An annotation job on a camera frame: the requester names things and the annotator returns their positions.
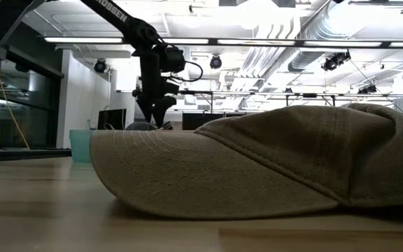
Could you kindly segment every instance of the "khaki baseball cap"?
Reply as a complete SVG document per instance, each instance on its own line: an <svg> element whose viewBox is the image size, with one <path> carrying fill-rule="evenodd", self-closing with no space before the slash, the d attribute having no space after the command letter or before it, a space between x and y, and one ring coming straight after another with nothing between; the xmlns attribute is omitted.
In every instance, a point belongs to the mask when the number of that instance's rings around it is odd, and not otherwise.
<svg viewBox="0 0 403 252"><path fill-rule="evenodd" d="M263 218L403 204L403 114L293 106L195 132L97 131L102 183L131 207L192 219Z"/></svg>

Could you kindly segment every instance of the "yellow cable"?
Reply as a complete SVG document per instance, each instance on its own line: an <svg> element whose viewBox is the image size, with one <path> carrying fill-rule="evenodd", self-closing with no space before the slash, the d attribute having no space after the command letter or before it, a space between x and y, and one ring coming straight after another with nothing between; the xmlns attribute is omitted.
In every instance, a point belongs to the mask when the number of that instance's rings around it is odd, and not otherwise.
<svg viewBox="0 0 403 252"><path fill-rule="evenodd" d="M17 122L17 120L15 119L15 116L12 113L12 108L10 107L10 104L8 103L7 96L6 96L6 90L4 89L3 82L1 81L1 77L0 77L0 86L1 86L1 89L3 90L4 99L6 100L8 111L10 112L10 116L12 116L12 120L15 123L15 126L17 127L18 132L20 133L20 135L22 137L22 140L24 141L24 144L30 150L31 148L29 147L29 144L27 143L26 138L24 137L24 134L22 133L22 131L20 129L20 126L18 126L18 122Z"/></svg>

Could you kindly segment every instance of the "wooden table surface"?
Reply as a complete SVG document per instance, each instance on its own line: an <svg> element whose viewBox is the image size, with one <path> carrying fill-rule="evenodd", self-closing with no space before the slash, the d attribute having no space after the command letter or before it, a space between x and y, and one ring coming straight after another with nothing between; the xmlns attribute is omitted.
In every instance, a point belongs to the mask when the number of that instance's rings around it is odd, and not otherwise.
<svg viewBox="0 0 403 252"><path fill-rule="evenodd" d="M168 220L117 201L90 164L0 162L0 251L403 251L403 208L383 212Z"/></svg>

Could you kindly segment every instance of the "teal trash can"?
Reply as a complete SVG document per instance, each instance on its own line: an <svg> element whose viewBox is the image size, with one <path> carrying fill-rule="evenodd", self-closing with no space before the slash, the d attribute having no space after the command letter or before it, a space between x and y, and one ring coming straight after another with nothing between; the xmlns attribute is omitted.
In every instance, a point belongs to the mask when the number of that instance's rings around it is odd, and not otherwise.
<svg viewBox="0 0 403 252"><path fill-rule="evenodd" d="M69 141L71 141L71 154L73 162L89 162L90 139L95 130L73 129L69 131Z"/></svg>

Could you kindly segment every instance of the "cap brim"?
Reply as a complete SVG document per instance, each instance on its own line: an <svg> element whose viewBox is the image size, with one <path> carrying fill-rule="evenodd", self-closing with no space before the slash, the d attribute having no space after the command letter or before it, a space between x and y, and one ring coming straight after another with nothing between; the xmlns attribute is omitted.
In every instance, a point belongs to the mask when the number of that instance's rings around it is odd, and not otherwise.
<svg viewBox="0 0 403 252"><path fill-rule="evenodd" d="M91 158L102 183L158 216L240 219L302 214L338 203L192 132L97 131Z"/></svg>

